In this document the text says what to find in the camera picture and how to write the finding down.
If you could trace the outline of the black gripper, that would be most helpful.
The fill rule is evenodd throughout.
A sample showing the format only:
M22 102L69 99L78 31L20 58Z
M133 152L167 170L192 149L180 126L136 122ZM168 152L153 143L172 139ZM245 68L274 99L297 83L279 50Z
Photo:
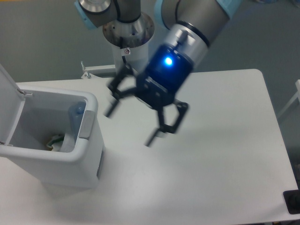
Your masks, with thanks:
M175 46L162 44L152 56L145 70L137 76L136 86L119 90L118 86L128 75L134 75L129 64L124 64L116 76L107 85L114 98L105 116L110 117L122 98L135 95L138 99L157 111L158 128L150 135L145 146L150 147L159 134L175 134L181 125L189 104L175 100L175 95L188 75L191 73L194 63L185 54L179 51L180 47L187 44L188 33L180 35ZM165 124L164 106L173 104L178 111L178 117L173 125Z

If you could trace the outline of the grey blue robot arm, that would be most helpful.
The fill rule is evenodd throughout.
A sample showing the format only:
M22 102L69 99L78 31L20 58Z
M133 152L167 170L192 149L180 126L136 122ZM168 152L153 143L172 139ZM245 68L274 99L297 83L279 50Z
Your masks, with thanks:
M140 1L75 1L85 26L102 27L106 40L117 48L116 76L108 84L114 101L106 116L111 116L121 99L134 96L157 112L159 126L147 146L160 134L176 133L188 104L175 96L240 5L239 0L156 1L156 20L169 32L149 57L148 43L155 28Z

